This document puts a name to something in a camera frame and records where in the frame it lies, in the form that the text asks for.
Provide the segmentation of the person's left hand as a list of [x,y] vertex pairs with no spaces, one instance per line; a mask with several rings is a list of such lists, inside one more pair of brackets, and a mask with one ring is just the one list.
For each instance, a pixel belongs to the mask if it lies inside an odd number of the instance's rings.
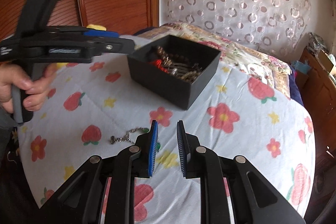
[[18,65],[1,63],[1,107],[8,113],[13,113],[12,85],[25,91],[28,95],[23,106],[29,111],[38,111],[50,92],[50,86],[56,77],[57,65],[50,64],[44,70],[43,76],[32,81],[27,73]]

